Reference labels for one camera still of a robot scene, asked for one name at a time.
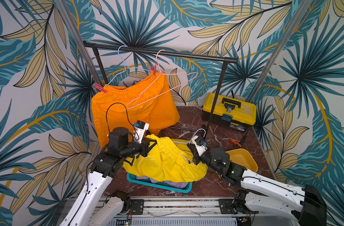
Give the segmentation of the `orange handled screwdriver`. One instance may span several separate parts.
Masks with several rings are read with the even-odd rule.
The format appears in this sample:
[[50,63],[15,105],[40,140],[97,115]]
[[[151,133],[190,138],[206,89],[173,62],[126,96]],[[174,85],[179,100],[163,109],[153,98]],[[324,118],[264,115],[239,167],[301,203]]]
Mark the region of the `orange handled screwdriver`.
[[228,136],[227,134],[225,134],[223,131],[220,131],[220,132],[221,132],[224,136],[226,136],[226,137],[229,139],[229,141],[232,142],[232,143],[234,144],[235,147],[237,147],[237,148],[241,148],[241,147],[242,147],[242,145],[241,145],[238,141],[236,141],[235,139],[229,137],[229,136]]

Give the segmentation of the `purple shorts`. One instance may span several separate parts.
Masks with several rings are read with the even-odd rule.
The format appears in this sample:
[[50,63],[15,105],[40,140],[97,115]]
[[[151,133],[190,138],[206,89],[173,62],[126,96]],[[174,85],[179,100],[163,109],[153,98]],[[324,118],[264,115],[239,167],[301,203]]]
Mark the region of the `purple shorts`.
[[178,189],[184,189],[187,185],[188,185],[188,182],[171,182],[171,181],[156,181],[154,179],[151,179],[149,177],[136,177],[137,180],[149,180],[151,183],[153,184],[157,184],[157,183],[162,183],[164,185],[168,185],[170,187],[173,187],[173,188],[178,188]]

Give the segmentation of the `black handled screwdriver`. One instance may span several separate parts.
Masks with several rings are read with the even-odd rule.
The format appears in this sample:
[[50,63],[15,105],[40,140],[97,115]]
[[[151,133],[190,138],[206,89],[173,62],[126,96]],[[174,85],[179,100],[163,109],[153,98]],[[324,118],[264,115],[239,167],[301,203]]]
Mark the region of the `black handled screwdriver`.
[[246,141],[246,139],[247,139],[247,136],[248,136],[250,130],[251,130],[251,129],[248,129],[247,132],[246,132],[246,134],[245,134],[245,135],[243,136],[243,138],[241,139],[241,141],[240,141],[240,144],[241,144],[241,145],[243,145],[243,144],[245,143],[245,141]]

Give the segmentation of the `red clothespin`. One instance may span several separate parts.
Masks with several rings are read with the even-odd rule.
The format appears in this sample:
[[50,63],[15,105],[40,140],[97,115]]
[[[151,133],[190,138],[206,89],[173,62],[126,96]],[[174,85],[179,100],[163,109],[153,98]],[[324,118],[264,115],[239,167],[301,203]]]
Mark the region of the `red clothespin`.
[[154,66],[152,66],[152,73],[153,73],[153,75],[156,75],[156,72],[157,72],[157,66],[154,65]]

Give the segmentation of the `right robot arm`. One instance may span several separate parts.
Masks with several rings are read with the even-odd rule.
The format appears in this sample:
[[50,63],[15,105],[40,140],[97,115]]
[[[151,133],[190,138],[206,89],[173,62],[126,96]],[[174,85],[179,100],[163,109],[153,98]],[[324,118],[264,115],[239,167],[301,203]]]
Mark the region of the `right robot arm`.
[[206,146],[189,144],[195,164],[214,170],[228,185],[240,186],[232,211],[237,213],[267,212],[277,214],[300,226],[325,226],[326,203],[319,190],[311,185],[292,186],[259,175],[230,161],[222,147],[208,150]]

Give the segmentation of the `yellow plastic tray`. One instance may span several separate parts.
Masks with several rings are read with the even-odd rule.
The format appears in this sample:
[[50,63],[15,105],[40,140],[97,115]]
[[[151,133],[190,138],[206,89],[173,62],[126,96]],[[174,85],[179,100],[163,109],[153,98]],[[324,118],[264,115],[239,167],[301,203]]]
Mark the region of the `yellow plastic tray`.
[[247,150],[239,148],[235,150],[229,150],[226,153],[229,154],[229,159],[233,163],[244,166],[255,173],[258,171],[257,163]]

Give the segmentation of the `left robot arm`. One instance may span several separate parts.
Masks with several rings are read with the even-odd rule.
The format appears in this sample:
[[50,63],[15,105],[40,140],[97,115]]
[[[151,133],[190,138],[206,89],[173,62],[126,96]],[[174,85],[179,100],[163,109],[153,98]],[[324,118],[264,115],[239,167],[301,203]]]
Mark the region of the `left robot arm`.
[[130,196],[121,191],[117,191],[97,213],[94,210],[126,159],[146,157],[157,144],[156,140],[145,137],[149,124],[139,121],[133,127],[133,133],[123,127],[109,133],[108,143],[87,168],[87,181],[62,220],[62,226],[105,226],[116,215],[131,212]]

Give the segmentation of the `yellow black plastic toolbox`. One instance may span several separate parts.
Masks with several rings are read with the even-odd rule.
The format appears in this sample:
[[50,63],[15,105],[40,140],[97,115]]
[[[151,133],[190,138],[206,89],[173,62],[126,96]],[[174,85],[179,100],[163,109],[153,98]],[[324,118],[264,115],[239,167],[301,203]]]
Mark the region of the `yellow black plastic toolbox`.
[[211,116],[214,97],[214,93],[207,96],[202,110],[202,119],[204,121],[241,132],[245,132],[255,125],[256,105],[222,95],[218,96],[213,115]]

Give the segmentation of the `teal plastic basket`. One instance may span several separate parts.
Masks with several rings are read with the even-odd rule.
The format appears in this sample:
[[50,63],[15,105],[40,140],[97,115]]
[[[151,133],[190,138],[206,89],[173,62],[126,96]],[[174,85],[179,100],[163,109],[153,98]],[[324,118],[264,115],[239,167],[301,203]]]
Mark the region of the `teal plastic basket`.
[[152,183],[150,179],[137,179],[135,175],[132,175],[130,173],[127,174],[126,178],[131,183],[160,188],[160,189],[169,190],[169,191],[175,191],[175,192],[184,193],[184,194],[187,194],[192,190],[192,182],[187,183],[187,185],[184,188],[175,188],[167,184],[166,182]]

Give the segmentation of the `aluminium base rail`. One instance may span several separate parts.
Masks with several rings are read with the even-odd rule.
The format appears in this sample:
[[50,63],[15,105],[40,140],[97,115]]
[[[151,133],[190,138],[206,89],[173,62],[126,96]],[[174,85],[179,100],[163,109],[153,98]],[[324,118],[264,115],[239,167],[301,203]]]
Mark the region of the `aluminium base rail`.
[[132,224],[138,220],[160,220],[163,218],[238,218],[242,215],[222,214],[220,197],[167,197],[167,196],[133,196],[133,200],[142,199],[143,212],[141,215],[132,214]]

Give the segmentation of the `black clothes rack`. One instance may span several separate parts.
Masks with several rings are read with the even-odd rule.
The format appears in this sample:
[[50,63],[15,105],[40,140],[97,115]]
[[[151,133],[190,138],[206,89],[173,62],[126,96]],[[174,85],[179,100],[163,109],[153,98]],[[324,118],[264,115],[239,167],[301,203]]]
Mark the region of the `black clothes rack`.
[[102,64],[100,54],[99,54],[99,49],[104,49],[104,50],[122,50],[122,51],[127,51],[127,52],[132,52],[132,53],[139,53],[139,54],[149,54],[149,55],[162,55],[162,56],[170,56],[170,57],[182,57],[182,58],[187,58],[187,59],[197,59],[197,60],[208,60],[208,61],[213,61],[213,62],[222,62],[222,69],[216,89],[216,95],[219,95],[221,87],[222,87],[222,82],[223,78],[225,76],[228,64],[235,64],[238,61],[237,57],[219,57],[219,56],[205,56],[205,55],[197,55],[197,54],[188,54],[188,53],[182,53],[182,52],[175,52],[175,51],[166,51],[166,50],[146,50],[146,49],[141,49],[141,48],[132,48],[132,47],[127,47],[127,46],[115,46],[115,45],[107,45],[107,44],[98,44],[94,42],[87,42],[83,41],[83,45],[87,48],[93,49],[94,55],[97,59],[100,71],[102,73],[104,82],[107,84],[112,81],[112,79],[108,79],[107,74],[105,72],[105,68]]

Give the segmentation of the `orange shorts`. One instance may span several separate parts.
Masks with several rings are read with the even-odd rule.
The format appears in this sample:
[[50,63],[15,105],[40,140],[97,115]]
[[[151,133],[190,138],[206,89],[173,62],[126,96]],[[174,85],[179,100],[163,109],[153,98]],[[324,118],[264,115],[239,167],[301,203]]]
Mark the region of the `orange shorts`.
[[99,92],[92,98],[92,115],[99,144],[104,147],[108,134],[117,127],[133,132],[138,120],[149,124],[151,134],[175,125],[180,115],[170,92],[165,74],[151,73],[131,87],[105,85],[107,93]]

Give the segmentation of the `pink clothespin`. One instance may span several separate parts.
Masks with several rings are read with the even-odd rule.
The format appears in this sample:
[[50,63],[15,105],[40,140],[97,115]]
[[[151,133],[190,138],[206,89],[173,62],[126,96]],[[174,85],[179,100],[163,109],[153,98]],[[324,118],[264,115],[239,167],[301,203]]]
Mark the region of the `pink clothespin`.
[[94,85],[94,87],[100,92],[107,93],[107,91],[101,85],[97,83]]

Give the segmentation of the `yellow shorts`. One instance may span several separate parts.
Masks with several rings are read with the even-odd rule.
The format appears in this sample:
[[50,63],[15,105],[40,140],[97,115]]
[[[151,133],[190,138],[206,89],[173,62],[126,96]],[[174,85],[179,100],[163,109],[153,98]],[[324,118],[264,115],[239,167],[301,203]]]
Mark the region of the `yellow shorts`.
[[157,143],[149,151],[147,157],[140,156],[131,162],[124,162],[123,168],[137,177],[148,177],[158,182],[171,181],[176,183],[201,180],[207,174],[208,167],[203,163],[195,165],[193,154],[186,144],[174,143],[169,137],[148,135],[147,138]]

